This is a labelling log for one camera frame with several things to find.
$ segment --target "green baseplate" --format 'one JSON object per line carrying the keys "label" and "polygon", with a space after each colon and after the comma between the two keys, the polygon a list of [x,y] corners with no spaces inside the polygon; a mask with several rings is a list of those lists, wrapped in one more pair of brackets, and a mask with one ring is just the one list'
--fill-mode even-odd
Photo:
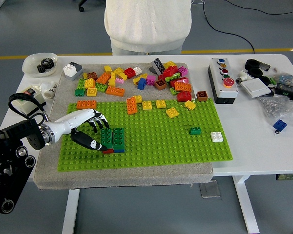
{"label": "green baseplate", "polygon": [[[127,114],[126,102],[98,102],[97,111],[104,114],[110,128],[124,128],[125,152],[103,154],[88,150],[64,135],[60,150],[58,171],[85,171],[112,168],[146,167],[197,162],[232,160],[229,145],[221,126],[214,103],[197,102],[194,110],[184,107],[184,102],[166,100],[167,107],[143,110],[138,104],[138,113]],[[179,116],[169,118],[166,110],[174,107]],[[76,111],[71,103],[68,113]],[[190,135],[191,127],[200,127],[200,135]],[[78,130],[100,142],[100,132],[95,134],[88,123]],[[224,141],[212,142],[210,133],[221,132]]]}

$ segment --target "black gear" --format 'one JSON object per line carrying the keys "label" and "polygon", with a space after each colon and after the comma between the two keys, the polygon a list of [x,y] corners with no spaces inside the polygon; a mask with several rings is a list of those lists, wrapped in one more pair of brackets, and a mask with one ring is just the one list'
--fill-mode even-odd
{"label": "black gear", "polygon": [[39,64],[37,66],[38,72],[39,73],[44,73],[45,72],[45,67],[42,64]]}
{"label": "black gear", "polygon": [[54,62],[51,58],[45,58],[41,61],[41,65],[44,66],[45,69],[50,69],[54,67]]}

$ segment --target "white sweater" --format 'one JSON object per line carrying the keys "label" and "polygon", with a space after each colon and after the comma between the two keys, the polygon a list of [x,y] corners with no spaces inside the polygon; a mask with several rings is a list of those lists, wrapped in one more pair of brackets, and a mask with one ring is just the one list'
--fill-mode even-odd
{"label": "white sweater", "polygon": [[106,0],[106,32],[123,50],[177,49],[188,36],[191,23],[191,0]]}

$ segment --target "gray felt mat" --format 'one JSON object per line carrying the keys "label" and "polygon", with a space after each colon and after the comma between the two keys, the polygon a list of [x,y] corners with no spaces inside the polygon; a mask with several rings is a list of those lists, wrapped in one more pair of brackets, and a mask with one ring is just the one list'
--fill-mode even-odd
{"label": "gray felt mat", "polygon": [[[148,73],[151,66],[144,64],[108,64],[112,70],[118,67],[139,67],[143,74]],[[177,63],[178,67],[187,67],[184,63]],[[104,72],[104,64],[82,65],[84,72],[96,72],[98,77]],[[125,88],[124,97],[117,97],[98,92],[96,97],[75,97],[74,91],[78,80],[68,80],[62,73],[59,86],[55,94],[50,119],[55,121],[66,115],[70,103],[78,100],[96,100],[97,102],[125,101],[134,95],[141,95],[143,100],[176,99],[168,88],[157,90],[155,87],[146,86],[144,90],[137,89],[132,79],[124,84],[116,84],[116,87]],[[58,172],[57,165],[61,147],[61,139],[51,146],[46,146],[40,151],[37,161],[34,181],[40,189],[76,189],[91,187],[115,187],[115,186],[150,186],[188,183],[206,183],[212,178],[212,164],[192,163],[181,165],[165,165],[139,168],[121,168],[91,171]]]}

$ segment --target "white table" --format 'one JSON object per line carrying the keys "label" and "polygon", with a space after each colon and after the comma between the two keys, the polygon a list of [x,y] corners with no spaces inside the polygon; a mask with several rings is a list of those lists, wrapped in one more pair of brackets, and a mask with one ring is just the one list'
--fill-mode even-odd
{"label": "white table", "polygon": [[[61,68],[74,61],[78,64],[113,64],[113,63],[147,63],[157,56],[76,56],[59,57],[59,68],[44,81],[58,81]],[[234,75],[244,69],[246,60],[256,59],[271,66],[265,76],[273,75],[273,68],[293,75],[293,65],[284,55],[182,55],[159,56],[162,62],[183,62],[188,65],[194,91],[206,91],[212,97],[207,69],[211,58],[228,58]],[[24,76],[18,91],[29,84],[38,84],[38,78]],[[47,100],[46,110],[50,113],[52,100]],[[246,190],[245,180],[251,175],[293,173],[293,122],[279,135],[265,118],[263,110],[256,99],[252,99],[242,88],[234,104],[216,104],[224,132],[229,143],[232,161],[213,162],[214,176],[233,176],[243,216],[249,233],[259,233],[251,202]],[[5,128],[22,117],[8,111],[2,126]],[[36,158],[38,151],[29,150]],[[32,172],[29,181],[33,180]],[[73,233],[77,211],[79,190],[71,190],[68,197],[63,233]]]}

